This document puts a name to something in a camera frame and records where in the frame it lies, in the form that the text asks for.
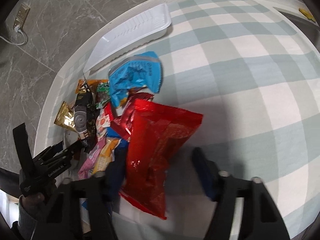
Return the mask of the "person's left hand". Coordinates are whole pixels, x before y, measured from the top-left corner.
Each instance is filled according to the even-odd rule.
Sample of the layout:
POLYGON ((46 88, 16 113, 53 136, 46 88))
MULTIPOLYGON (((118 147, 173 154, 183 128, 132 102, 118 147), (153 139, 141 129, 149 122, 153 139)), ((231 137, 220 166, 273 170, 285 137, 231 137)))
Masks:
POLYGON ((35 220, 43 219, 47 209, 45 200, 45 196, 42 193, 27 197, 21 195, 19 198, 20 216, 32 217, 35 220))

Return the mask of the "grey sleeve forearm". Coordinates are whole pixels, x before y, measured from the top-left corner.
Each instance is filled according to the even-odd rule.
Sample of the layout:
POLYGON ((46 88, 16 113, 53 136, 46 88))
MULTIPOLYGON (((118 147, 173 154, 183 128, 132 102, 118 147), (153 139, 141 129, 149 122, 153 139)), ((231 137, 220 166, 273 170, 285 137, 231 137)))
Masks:
POLYGON ((18 220, 13 222, 11 231, 17 237, 17 239, 31 239, 37 220, 32 217, 25 217, 18 215, 18 220))

